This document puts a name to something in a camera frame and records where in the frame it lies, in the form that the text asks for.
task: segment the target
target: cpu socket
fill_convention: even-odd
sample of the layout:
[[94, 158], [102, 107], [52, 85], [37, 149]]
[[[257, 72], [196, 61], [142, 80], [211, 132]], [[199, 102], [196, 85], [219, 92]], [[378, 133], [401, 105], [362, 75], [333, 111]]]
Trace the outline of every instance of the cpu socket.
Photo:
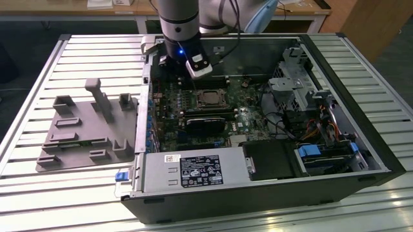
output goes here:
[[199, 109], [229, 108], [226, 103], [226, 92], [218, 90], [199, 90], [196, 93], [196, 102]]

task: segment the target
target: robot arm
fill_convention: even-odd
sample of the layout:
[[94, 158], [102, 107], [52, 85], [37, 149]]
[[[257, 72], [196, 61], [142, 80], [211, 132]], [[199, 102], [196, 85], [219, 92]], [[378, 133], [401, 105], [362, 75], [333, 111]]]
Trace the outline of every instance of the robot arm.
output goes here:
[[200, 32], [223, 32], [227, 25], [235, 25], [246, 33], [261, 33], [275, 8], [277, 0], [242, 0], [239, 5], [237, 0], [158, 0], [167, 53], [175, 61], [186, 64], [192, 79], [212, 71], [200, 44]]

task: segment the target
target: desk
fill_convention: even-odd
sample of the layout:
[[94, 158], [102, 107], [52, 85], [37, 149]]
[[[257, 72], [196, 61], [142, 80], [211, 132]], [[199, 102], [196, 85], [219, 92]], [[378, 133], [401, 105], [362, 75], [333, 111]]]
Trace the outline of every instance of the desk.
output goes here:
[[[285, 5], [285, 9], [291, 12], [285, 14], [282, 9], [277, 9], [271, 20], [311, 21], [307, 33], [317, 33], [319, 31], [323, 20], [331, 13], [331, 10], [322, 9], [313, 0], [302, 0], [301, 3]], [[159, 16], [150, 6], [150, 0], [139, 0], [136, 23], [139, 33], [142, 34], [148, 33], [146, 25], [148, 20], [159, 20]]]
[[90, 11], [87, 0], [0, 0], [0, 21], [135, 21], [138, 2]]
[[[311, 21], [307, 32], [318, 32], [331, 10], [323, 10], [313, 0], [277, 9], [273, 20]], [[139, 33], [147, 34], [146, 21], [159, 20], [148, 0], [135, 0], [131, 6], [114, 6], [106, 10], [87, 10], [87, 0], [0, 0], [0, 21], [99, 21], [134, 20]]]

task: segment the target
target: white sticker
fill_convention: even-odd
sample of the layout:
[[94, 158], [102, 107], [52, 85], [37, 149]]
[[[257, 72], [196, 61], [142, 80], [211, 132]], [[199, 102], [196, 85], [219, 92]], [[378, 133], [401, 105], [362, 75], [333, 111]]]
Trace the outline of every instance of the white sticker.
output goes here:
[[179, 162], [180, 155], [166, 155], [166, 163]]
[[115, 14], [131, 15], [134, 14], [134, 11], [115, 11]]
[[223, 52], [226, 50], [226, 47], [214, 47], [214, 52]]
[[202, 61], [202, 59], [203, 59], [202, 54], [198, 54], [198, 55], [192, 56], [192, 61], [194, 62], [199, 62], [199, 61]]

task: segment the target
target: vertical post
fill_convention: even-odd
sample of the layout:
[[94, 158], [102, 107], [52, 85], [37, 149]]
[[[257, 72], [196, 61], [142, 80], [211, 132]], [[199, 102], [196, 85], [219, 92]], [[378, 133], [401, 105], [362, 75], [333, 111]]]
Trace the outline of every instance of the vertical post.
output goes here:
[[100, 109], [106, 122], [107, 123], [114, 122], [114, 116], [111, 112], [112, 106], [106, 94], [102, 93], [100, 91], [100, 79], [99, 78], [87, 79], [84, 88], [87, 91], [92, 93], [96, 105]]

